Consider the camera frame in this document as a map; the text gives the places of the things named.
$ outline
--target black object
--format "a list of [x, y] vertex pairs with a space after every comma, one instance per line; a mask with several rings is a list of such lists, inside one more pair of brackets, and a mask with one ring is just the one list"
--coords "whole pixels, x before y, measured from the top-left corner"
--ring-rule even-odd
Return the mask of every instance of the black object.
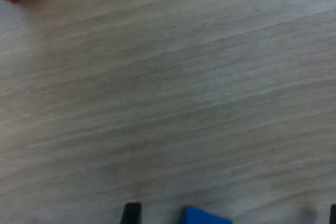
[[140, 202], [130, 202], [125, 205], [120, 224], [141, 224]]
[[[142, 206], [140, 202], [130, 202], [124, 207], [120, 224], [141, 224]], [[329, 224], [336, 224], [336, 204], [330, 208]]]
[[330, 208], [329, 224], [336, 224], [336, 205], [332, 205], [331, 208]]

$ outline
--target table surface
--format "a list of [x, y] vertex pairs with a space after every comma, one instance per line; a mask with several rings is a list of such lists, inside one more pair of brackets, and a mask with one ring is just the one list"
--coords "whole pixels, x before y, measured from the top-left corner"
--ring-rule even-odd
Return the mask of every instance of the table surface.
[[0, 2], [0, 222], [328, 223], [335, 52], [336, 0]]

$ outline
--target blue block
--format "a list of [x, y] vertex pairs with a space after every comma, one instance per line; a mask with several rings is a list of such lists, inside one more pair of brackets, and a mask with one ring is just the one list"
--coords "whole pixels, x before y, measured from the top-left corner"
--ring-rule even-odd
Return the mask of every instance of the blue block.
[[186, 207], [179, 224], [232, 224], [224, 218], [208, 214], [195, 207]]

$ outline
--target black plastic piece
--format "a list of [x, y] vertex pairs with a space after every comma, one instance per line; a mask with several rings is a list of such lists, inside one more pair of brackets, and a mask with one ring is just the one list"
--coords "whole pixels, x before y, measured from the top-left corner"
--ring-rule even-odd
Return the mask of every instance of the black plastic piece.
[[336, 224], [336, 205], [332, 205], [331, 208], [330, 208], [329, 224]]
[[130, 202], [125, 205], [120, 224], [141, 224], [140, 202]]

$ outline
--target wood grain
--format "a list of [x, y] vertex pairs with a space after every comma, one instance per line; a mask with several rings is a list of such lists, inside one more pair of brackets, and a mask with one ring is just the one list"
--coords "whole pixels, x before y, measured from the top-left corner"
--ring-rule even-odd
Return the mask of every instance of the wood grain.
[[0, 222], [328, 223], [336, 0], [0, 3]]

